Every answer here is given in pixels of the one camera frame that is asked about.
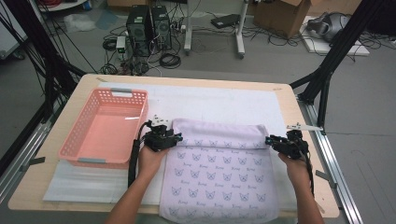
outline basket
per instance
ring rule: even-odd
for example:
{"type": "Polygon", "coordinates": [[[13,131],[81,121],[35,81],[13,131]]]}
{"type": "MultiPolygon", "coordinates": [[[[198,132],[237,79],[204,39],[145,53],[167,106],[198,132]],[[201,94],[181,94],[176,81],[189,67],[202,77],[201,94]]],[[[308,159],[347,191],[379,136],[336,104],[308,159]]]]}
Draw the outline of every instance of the basket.
{"type": "Polygon", "coordinates": [[[94,89],[59,158],[77,166],[128,169],[133,141],[148,110],[146,91],[94,89]]]}

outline cardboard box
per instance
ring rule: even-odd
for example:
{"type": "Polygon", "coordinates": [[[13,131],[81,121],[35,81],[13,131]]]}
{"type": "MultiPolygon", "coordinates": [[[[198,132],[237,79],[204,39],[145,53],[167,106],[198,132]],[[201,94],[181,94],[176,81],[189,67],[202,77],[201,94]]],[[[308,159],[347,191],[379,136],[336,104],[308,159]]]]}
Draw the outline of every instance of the cardboard box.
{"type": "Polygon", "coordinates": [[[308,15],[318,17],[323,12],[341,12],[352,15],[361,0],[326,0],[309,8],[308,15]]]}
{"type": "Polygon", "coordinates": [[[133,5],[151,6],[151,0],[107,0],[107,5],[110,7],[131,7],[133,5]]]}
{"type": "Polygon", "coordinates": [[[287,39],[297,35],[311,5],[321,0],[276,0],[260,2],[253,23],[287,39]]]}

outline wooden table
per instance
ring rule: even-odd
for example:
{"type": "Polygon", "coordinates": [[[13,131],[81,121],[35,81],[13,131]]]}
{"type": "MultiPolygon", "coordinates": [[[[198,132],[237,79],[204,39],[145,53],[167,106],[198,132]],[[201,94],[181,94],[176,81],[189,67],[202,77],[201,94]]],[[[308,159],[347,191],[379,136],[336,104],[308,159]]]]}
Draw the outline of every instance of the wooden table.
{"type": "MultiPolygon", "coordinates": [[[[18,185],[8,202],[8,207],[14,210],[36,211],[95,211],[109,212],[113,203],[65,203],[44,202],[43,196],[55,172],[59,161],[58,151],[71,130],[78,113],[84,106],[91,90],[101,82],[120,82],[149,85],[229,88],[240,90],[273,91],[279,101],[283,120],[286,124],[299,122],[304,124],[304,118],[297,104],[291,87],[287,84],[221,81],[204,79],[165,78],[165,77],[122,77],[107,75],[86,75],[78,83],[62,114],[52,127],[45,143],[36,157],[46,157],[44,163],[32,165],[18,185]]],[[[303,132],[304,140],[313,146],[308,132],[303,132]]],[[[311,161],[315,170],[323,172],[318,153],[311,147],[311,161]]],[[[319,210],[324,217],[338,217],[339,210],[335,202],[329,183],[317,176],[315,178],[315,195],[319,210]]],[[[158,205],[141,205],[139,213],[158,214],[158,205]]],[[[281,211],[281,217],[296,217],[296,211],[281,211]]]]}

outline metal rail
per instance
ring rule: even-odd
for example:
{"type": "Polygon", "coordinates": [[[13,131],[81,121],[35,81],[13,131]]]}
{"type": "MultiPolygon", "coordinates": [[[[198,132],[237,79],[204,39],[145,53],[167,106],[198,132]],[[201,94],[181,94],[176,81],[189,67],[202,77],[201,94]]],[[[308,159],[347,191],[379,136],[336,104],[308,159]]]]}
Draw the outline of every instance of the metal rail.
{"type": "MultiPolygon", "coordinates": [[[[306,110],[306,113],[310,119],[309,122],[312,125],[317,124],[318,112],[315,107],[313,105],[306,104],[302,105],[302,107],[304,107],[306,110]]],[[[359,213],[358,207],[352,198],[347,186],[347,182],[344,179],[341,168],[338,165],[338,161],[332,151],[329,138],[322,131],[313,131],[313,133],[318,140],[320,154],[326,163],[325,165],[329,171],[329,176],[331,177],[332,182],[335,184],[335,190],[337,192],[339,201],[345,210],[346,218],[351,224],[362,224],[363,221],[361,220],[361,214],[359,213]]]]}
{"type": "Polygon", "coordinates": [[[59,97],[58,99],[59,102],[56,102],[53,107],[53,111],[55,112],[49,117],[49,119],[46,119],[46,122],[41,122],[35,127],[14,160],[0,176],[0,203],[2,203],[7,197],[20,176],[26,172],[27,168],[29,168],[31,159],[35,157],[35,154],[50,133],[55,120],[59,116],[59,112],[62,111],[62,105],[60,102],[64,102],[64,99],[62,97],[59,97]]]}

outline white cloth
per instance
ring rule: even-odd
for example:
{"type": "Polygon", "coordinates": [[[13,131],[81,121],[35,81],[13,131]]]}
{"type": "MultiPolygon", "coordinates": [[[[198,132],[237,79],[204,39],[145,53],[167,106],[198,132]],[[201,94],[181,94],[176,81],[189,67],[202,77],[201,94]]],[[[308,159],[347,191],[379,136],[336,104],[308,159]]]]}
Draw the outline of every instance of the white cloth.
{"type": "Polygon", "coordinates": [[[160,216],[177,223],[263,223],[278,216],[263,125],[174,119],[160,216]]]}

